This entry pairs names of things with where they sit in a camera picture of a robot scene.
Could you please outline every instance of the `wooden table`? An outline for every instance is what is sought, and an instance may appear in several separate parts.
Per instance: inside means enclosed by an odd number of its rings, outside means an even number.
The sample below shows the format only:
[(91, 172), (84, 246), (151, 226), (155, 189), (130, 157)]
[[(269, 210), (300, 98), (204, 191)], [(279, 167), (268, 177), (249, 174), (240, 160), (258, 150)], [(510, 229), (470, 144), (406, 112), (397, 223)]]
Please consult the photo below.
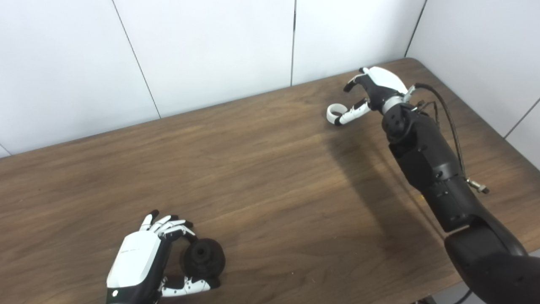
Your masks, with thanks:
[[(380, 66), (444, 96), (469, 175), (491, 189), (481, 200), (540, 248), (540, 172), (418, 61)], [(326, 121), (329, 104), (364, 97), (342, 92), (354, 74), (0, 160), (0, 299), (104, 303), (123, 237), (154, 208), (193, 221), (227, 257), (221, 288), (163, 303), (407, 304), (459, 282), (381, 115)]]

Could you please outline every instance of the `cable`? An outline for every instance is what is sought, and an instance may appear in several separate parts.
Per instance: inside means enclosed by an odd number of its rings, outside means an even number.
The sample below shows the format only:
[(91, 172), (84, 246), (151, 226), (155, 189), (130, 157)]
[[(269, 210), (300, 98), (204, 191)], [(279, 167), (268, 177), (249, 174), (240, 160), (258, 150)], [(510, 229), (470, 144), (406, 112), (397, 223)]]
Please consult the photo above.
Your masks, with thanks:
[[(465, 300), (467, 300), (471, 294), (472, 294), (472, 290), (469, 289), (469, 291), (467, 291), (464, 296), (461, 297), (461, 299), (457, 300), (457, 302), (455, 302), (454, 304), (462, 304), (463, 302), (465, 302)], [(422, 299), (422, 300), (418, 300), (416, 301), (417, 303), (420, 303), (420, 304), (429, 304), (426, 300)]]
[(469, 296), (473, 293), (472, 290), (469, 289), (468, 292), (465, 293), (464, 296), (461, 297), (461, 299), (457, 300), (457, 302), (455, 302), (454, 304), (462, 304), (463, 302), (465, 302), (466, 299), (469, 298)]
[(430, 102), (426, 103), (424, 106), (420, 107), (419, 110), (424, 111), (424, 109), (427, 108), (430, 104), (433, 105), (433, 108), (435, 110), (435, 123), (437, 123), (437, 129), (440, 129), (441, 126), (440, 126), (439, 120), (438, 120), (438, 106), (437, 106), (436, 102), (430, 101)]
[(447, 106), (446, 102), (442, 98), (441, 94), (439, 94), (430, 85), (427, 85), (425, 83), (416, 83), (414, 85), (414, 87), (419, 88), (419, 89), (425, 89), (425, 90), (428, 90), (428, 91), (432, 92), (437, 97), (439, 102), (441, 103), (442, 108), (444, 110), (444, 113), (446, 114), (446, 118), (448, 119), (448, 123), (450, 124), (450, 129), (452, 130), (452, 137), (454, 138), (454, 143), (456, 145), (457, 160), (460, 162), (460, 167), (461, 167), (461, 171), (463, 172), (463, 175), (467, 176), (466, 173), (465, 173), (465, 165), (463, 164), (463, 157), (462, 157), (462, 154), (461, 154), (460, 140), (457, 137), (456, 126), (454, 124), (454, 120), (452, 119), (452, 116), (450, 115), (450, 110), (448, 109), (448, 106)]

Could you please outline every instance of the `white robotic hand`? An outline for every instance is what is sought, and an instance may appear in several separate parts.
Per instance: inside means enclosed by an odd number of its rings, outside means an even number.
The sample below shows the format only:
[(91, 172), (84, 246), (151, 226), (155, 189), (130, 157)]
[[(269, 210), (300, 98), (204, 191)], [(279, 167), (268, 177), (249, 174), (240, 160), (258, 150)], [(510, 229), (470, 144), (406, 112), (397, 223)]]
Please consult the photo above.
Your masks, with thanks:
[[(144, 218), (139, 231), (124, 238), (107, 277), (107, 304), (155, 304), (162, 296), (181, 296), (219, 287), (217, 276), (225, 266), (225, 256), (219, 244), (213, 241), (218, 247), (205, 247), (208, 239), (198, 241), (195, 233), (190, 230), (193, 224), (179, 220), (175, 215), (165, 216), (152, 224), (158, 214), (157, 210), (152, 211)], [(191, 243), (186, 251), (190, 257), (193, 257), (194, 249), (200, 257), (207, 259), (209, 254), (213, 256), (212, 250), (219, 251), (221, 255), (218, 253), (218, 256), (222, 257), (219, 273), (204, 275), (205, 279), (193, 275), (174, 280), (163, 277), (172, 242), (180, 237), (186, 237)]]
[(355, 85), (360, 84), (366, 90), (368, 98), (357, 102), (350, 109), (343, 104), (331, 104), (326, 110), (326, 119), (330, 123), (344, 125), (370, 111), (386, 113), (395, 104), (408, 102), (410, 99), (414, 87), (408, 91), (401, 79), (389, 70), (372, 67), (361, 68), (360, 72), (347, 82), (343, 90), (350, 92)]

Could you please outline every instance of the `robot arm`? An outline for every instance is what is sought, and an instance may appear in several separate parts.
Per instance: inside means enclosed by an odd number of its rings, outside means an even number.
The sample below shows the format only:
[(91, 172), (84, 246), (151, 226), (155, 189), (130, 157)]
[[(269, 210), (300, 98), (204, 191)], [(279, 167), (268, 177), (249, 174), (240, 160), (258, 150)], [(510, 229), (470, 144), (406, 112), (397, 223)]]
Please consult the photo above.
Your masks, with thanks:
[[(162, 296), (182, 296), (219, 287), (217, 277), (225, 266), (219, 244), (209, 239), (198, 240), (190, 230), (193, 224), (175, 215), (152, 224), (158, 213), (152, 211), (139, 231), (124, 238), (107, 277), (107, 304), (154, 304)], [(181, 237), (191, 244), (184, 258), (186, 276), (169, 280), (163, 272), (172, 242)], [(204, 263), (201, 269), (197, 268), (199, 262)]]
[[(540, 259), (528, 256), (515, 236), (482, 206), (469, 186), (480, 187), (465, 177), (436, 123), (408, 103), (416, 88), (436, 92), (423, 84), (406, 90), (396, 75), (381, 68), (361, 72), (344, 91), (361, 84), (371, 110), (383, 115), (390, 151), (407, 181), (422, 193), (444, 231), (451, 233), (444, 244), (463, 281), (487, 304), (540, 303)], [(336, 122), (342, 116), (327, 118), (341, 125)]]

